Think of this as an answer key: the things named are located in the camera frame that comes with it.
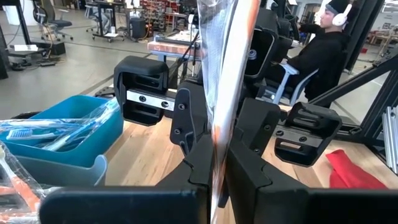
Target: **white headphones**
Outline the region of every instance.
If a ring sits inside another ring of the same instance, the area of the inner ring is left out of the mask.
[[[347,22],[347,15],[350,12],[351,8],[353,7],[352,4],[348,4],[346,10],[343,13],[337,14],[333,18],[333,25],[335,26],[342,26]]]

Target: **black jacket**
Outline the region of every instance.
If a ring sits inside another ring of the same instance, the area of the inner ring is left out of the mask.
[[[336,77],[340,78],[342,71],[336,71],[337,62],[345,51],[349,37],[342,32],[328,32],[316,24],[302,25],[300,31],[316,34],[314,39],[299,53],[298,56],[291,58],[287,63],[300,72],[300,77],[304,78],[316,69],[319,72],[312,78],[306,86],[306,98],[312,100],[322,93],[333,88]]]

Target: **red cloth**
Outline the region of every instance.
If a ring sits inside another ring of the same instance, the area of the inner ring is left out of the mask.
[[[326,157],[333,167],[330,188],[387,189],[382,182],[353,164],[343,150],[334,151]]]

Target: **concrete floor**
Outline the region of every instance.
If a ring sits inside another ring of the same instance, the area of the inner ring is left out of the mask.
[[[74,37],[73,41],[65,39],[67,54],[63,62],[53,67],[30,68],[23,72],[9,72],[9,78],[0,80],[0,119],[8,119],[27,111],[44,110],[65,98],[77,94],[94,93],[112,83],[114,67],[128,55],[156,59],[147,51],[146,43],[133,43],[129,40],[115,40],[108,43],[105,39],[92,40],[85,30],[93,25],[84,17],[84,11],[71,10],[64,14],[64,19],[73,22],[73,26],[64,29]],[[8,25],[6,15],[0,12],[0,24],[7,43],[24,44],[22,32],[17,27]],[[38,27],[29,27],[32,38],[40,38]],[[298,54],[299,49],[289,52],[290,56]],[[377,49],[369,49],[368,54],[360,55],[362,60],[374,60]],[[344,73],[345,81],[362,72],[370,63],[358,61],[351,75]],[[340,115],[347,116],[360,123],[369,109],[374,97],[384,83],[386,75],[369,82],[357,90],[337,99],[332,105]]]

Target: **black beanie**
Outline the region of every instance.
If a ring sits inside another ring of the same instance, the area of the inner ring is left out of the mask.
[[[331,0],[326,5],[326,9],[332,12],[334,15],[343,13],[349,4],[349,0]]]

